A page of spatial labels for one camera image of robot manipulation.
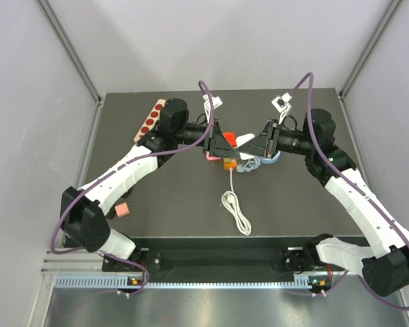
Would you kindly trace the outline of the white usb charger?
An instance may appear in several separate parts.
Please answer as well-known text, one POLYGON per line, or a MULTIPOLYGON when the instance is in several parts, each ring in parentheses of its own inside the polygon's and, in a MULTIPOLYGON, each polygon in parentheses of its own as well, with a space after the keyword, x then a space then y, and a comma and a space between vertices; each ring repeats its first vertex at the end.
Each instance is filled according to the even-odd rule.
POLYGON ((250 155, 248 153, 243 153, 243 152, 241 152, 241 149, 240 149, 242 145, 244 145, 248 141, 252 140, 254 137, 255 137, 255 134, 250 133, 250 134, 244 134, 242 136, 238 136, 236 138, 237 150, 238 150, 239 155, 240 155, 240 160, 247 161, 247 160, 250 160, 250 159, 253 159, 253 158, 256 157, 255 155, 250 155))

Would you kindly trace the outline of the red plug adapter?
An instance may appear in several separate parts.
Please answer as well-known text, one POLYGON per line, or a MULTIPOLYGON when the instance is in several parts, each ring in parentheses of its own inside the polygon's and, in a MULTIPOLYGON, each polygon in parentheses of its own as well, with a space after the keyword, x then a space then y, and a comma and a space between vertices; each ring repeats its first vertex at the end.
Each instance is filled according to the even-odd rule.
POLYGON ((233 147, 234 149, 237 147, 236 136, 233 132, 224 132, 223 136, 231 147, 233 147))

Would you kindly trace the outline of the pink square adapter plug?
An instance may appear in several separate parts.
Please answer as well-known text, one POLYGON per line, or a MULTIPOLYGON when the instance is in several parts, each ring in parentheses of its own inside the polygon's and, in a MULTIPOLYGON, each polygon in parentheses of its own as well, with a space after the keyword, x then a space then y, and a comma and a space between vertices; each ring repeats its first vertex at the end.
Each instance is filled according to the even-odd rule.
POLYGON ((209 155, 209 154, 206 154, 205 157, 206 157, 206 159, 207 159, 208 161, 219 161, 219 160, 222 159, 221 157, 214 157, 214 156, 211 156, 211 155, 209 155))

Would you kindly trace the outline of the orange power strip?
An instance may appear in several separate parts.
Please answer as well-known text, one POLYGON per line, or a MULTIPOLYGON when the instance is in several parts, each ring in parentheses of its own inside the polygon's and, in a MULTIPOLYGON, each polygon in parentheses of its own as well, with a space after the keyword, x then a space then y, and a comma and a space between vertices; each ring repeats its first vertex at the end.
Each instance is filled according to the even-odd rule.
POLYGON ((223 158, 223 165, 225 170, 235 170, 237 168, 237 160, 231 158, 223 158))

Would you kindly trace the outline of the blue round power socket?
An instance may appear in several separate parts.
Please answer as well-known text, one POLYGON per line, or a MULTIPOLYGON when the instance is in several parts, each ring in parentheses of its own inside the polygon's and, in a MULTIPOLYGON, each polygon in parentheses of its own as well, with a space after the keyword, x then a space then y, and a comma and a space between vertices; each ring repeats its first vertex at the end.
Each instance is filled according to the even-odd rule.
POLYGON ((274 163, 277 162, 280 155, 281 155, 281 152, 278 151, 272 158, 261 158, 260 162, 261 162, 261 164, 266 164, 266 165, 274 164, 274 163))

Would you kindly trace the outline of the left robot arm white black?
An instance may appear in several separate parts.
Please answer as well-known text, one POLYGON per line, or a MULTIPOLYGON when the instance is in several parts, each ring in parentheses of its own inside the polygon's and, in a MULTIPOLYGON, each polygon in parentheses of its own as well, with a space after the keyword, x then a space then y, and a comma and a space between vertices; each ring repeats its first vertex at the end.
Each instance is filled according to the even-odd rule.
POLYGON ((117 201, 145 176, 162 167, 179 146, 200 146, 211 157, 238 159, 239 152, 221 132, 219 122, 190 123, 187 104, 182 99, 160 99, 134 138, 134 146, 114 166, 86 185, 67 188, 61 198, 61 230, 89 253, 117 257, 126 270, 141 261, 135 243, 112 229, 107 218, 117 201))

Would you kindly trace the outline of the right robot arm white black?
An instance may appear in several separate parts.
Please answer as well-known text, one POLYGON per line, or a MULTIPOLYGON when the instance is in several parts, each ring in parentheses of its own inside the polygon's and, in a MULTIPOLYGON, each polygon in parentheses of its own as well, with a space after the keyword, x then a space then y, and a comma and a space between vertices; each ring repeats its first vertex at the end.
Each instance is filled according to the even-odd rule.
POLYGON ((334 144, 336 124, 331 114, 313 109, 301 130, 269 120, 257 136, 237 138, 243 154, 270 159, 278 152, 305 158, 308 172, 346 210, 368 242, 360 247, 321 234, 303 247, 312 269, 332 264, 355 273, 375 294, 385 297, 409 285, 409 231, 381 205, 350 156, 334 144))

